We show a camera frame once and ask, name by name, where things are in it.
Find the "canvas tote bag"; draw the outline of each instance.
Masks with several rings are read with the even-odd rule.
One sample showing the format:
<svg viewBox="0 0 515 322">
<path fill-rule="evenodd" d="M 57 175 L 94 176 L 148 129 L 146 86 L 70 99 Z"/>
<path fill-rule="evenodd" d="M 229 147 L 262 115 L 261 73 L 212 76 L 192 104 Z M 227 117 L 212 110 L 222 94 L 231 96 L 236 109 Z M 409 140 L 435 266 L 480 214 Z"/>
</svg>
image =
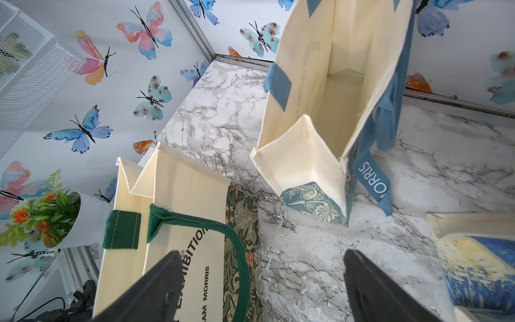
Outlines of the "canvas tote bag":
<svg viewBox="0 0 515 322">
<path fill-rule="evenodd" d="M 414 14 L 414 0 L 300 0 L 295 7 L 264 83 L 269 95 L 251 153 L 287 206 L 347 224 L 348 161 L 361 134 L 355 173 L 391 214 L 390 184 L 369 148 L 378 134 L 380 149 L 394 146 Z"/>
<path fill-rule="evenodd" d="M 429 213 L 456 322 L 515 320 L 515 214 Z"/>
<path fill-rule="evenodd" d="M 117 165 L 114 211 L 108 219 L 93 315 L 112 304 L 171 250 L 179 250 L 183 252 L 184 285 L 174 320 L 222 321 L 224 235 L 173 224 L 153 230 L 157 224 L 152 212 L 170 211 L 171 219 L 178 213 L 225 226 L 230 179 L 161 142 L 145 167 L 122 158 Z M 153 236 L 147 235 L 151 230 Z"/>
</svg>

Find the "white metal mesh basket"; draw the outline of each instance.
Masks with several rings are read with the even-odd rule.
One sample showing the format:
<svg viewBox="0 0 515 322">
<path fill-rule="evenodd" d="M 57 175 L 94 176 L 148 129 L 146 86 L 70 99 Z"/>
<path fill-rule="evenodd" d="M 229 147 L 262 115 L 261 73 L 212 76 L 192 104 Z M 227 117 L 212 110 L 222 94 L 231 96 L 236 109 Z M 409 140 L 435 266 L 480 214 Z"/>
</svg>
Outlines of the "white metal mesh basket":
<svg viewBox="0 0 515 322">
<path fill-rule="evenodd" d="M 0 0 L 0 158 L 81 68 L 84 59 Z"/>
</svg>

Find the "green bag handle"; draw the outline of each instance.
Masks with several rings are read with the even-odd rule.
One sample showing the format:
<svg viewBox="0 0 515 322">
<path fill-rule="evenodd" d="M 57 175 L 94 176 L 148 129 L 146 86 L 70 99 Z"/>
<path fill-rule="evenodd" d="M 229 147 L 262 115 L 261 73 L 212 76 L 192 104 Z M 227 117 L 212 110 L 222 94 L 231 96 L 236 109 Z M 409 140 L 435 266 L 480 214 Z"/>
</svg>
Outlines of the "green bag handle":
<svg viewBox="0 0 515 322">
<path fill-rule="evenodd" d="M 159 228 L 163 224 L 211 229 L 221 232 L 231 241 L 232 248 L 236 255 L 236 260 L 238 261 L 239 270 L 238 303 L 236 305 L 236 312 L 234 313 L 233 321 L 245 322 L 245 317 L 249 311 L 250 301 L 250 271 L 247 260 L 245 259 L 245 247 L 234 229 L 210 219 L 183 215 L 151 204 L 150 218 L 148 220 L 147 243 L 150 243 L 150 241 L 157 235 Z"/>
</svg>

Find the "marble surface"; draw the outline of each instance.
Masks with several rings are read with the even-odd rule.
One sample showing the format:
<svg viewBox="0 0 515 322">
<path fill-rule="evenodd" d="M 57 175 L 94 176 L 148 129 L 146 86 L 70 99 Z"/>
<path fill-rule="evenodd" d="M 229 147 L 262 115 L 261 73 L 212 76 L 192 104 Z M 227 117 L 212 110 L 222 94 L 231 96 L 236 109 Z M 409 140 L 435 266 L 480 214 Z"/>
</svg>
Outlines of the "marble surface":
<svg viewBox="0 0 515 322">
<path fill-rule="evenodd" d="M 213 62 L 158 136 L 257 193 L 264 321 L 353 321 L 347 249 L 362 251 L 416 300 L 453 321 L 425 215 L 513 211 L 515 130 L 404 105 L 396 148 L 372 153 L 391 181 L 394 213 L 385 217 L 358 184 L 345 228 L 285 207 L 249 159 L 261 130 L 265 76 Z"/>
</svg>

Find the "white flower pot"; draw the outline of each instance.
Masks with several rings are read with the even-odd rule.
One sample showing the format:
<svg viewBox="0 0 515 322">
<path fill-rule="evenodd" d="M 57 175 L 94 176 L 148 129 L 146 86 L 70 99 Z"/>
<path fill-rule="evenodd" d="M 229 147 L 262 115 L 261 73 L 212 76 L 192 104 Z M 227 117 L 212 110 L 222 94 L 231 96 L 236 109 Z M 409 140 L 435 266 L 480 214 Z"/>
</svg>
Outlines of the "white flower pot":
<svg viewBox="0 0 515 322">
<path fill-rule="evenodd" d="M 80 196 L 80 209 L 68 235 L 50 250 L 78 246 L 88 246 L 99 242 L 106 230 L 106 221 L 113 206 L 98 198 L 77 192 Z"/>
</svg>

